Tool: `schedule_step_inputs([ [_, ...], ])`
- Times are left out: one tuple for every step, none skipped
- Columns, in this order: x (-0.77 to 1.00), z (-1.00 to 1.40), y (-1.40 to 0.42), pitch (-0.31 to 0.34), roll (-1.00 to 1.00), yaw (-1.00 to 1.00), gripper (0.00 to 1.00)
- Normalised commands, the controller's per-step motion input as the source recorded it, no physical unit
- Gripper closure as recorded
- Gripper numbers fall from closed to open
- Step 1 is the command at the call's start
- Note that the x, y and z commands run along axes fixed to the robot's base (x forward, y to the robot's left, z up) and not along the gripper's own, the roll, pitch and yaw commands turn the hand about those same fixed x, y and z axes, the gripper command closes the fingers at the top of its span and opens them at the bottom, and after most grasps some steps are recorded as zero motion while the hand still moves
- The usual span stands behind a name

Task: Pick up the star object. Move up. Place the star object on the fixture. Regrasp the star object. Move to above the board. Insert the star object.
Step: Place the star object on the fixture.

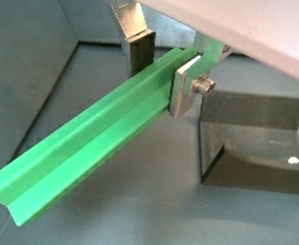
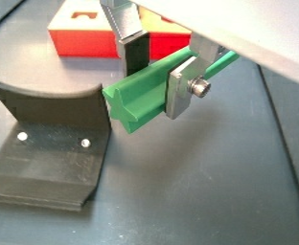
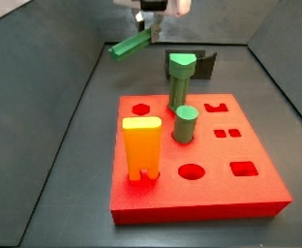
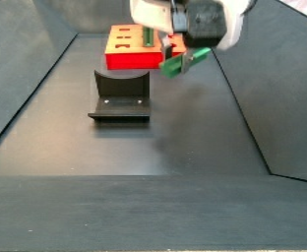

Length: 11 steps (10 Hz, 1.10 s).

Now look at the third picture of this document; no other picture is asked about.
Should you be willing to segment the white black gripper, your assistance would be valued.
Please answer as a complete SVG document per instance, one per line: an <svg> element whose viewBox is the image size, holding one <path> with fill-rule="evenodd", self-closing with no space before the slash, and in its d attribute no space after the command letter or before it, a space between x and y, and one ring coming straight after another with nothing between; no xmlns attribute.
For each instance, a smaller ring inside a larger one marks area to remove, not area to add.
<svg viewBox="0 0 302 248"><path fill-rule="evenodd" d="M133 18L139 32L145 30L143 12L153 12L151 42L156 43L161 32L163 16L184 16L192 8L193 0L113 0L113 3L133 9Z"/></svg>

